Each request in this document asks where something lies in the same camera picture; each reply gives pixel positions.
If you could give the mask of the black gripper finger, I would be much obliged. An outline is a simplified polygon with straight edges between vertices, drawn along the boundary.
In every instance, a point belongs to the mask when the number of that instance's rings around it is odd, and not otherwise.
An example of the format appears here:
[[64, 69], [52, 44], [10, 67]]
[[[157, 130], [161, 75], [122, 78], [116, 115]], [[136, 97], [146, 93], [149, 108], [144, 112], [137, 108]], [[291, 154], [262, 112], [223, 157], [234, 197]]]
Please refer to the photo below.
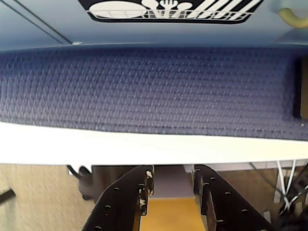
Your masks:
[[193, 193], [207, 231], [275, 230], [215, 170], [206, 165], [194, 165], [192, 172]]
[[154, 193], [154, 166], [122, 170], [121, 176], [101, 193], [83, 231], [138, 231]]

